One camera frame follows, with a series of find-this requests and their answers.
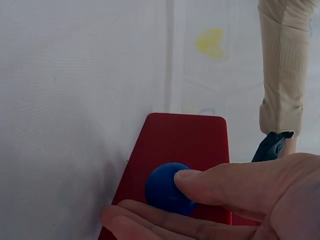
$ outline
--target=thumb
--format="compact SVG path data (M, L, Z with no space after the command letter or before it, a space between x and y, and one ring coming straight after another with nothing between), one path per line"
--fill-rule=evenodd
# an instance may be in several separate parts
M174 182L194 202L266 214L306 166L304 156L294 154L273 161L223 163L206 171L181 170Z

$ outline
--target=beige pants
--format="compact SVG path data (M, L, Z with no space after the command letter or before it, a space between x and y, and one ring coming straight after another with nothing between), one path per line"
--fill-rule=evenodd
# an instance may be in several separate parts
M319 0L259 0L263 133L301 132L309 61L309 19Z

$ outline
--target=white fabric backdrop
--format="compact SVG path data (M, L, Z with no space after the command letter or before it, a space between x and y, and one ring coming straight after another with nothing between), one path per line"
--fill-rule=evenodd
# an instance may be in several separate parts
M298 145L315 154L319 16ZM151 112L222 116L231 161L250 161L262 76L256 1L0 1L0 239L96 239Z

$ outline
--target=skin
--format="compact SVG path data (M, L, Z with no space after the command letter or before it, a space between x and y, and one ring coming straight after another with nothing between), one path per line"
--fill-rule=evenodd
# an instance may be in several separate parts
M279 157L283 158L290 154L296 153L297 139L296 138L287 138L285 140L285 145L283 150L281 151Z
M260 226L230 226L168 213L133 200L111 205L101 223L118 240L319 240L320 157L296 153L266 162L181 170L191 200L219 205Z

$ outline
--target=fingernail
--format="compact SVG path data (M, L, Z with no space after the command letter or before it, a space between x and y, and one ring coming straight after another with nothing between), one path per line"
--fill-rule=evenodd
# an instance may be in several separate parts
M198 173L200 173L201 171L198 171L198 170L193 170L193 169L188 169L188 170L180 170L178 171L174 177L175 178L189 178L189 177L192 177Z

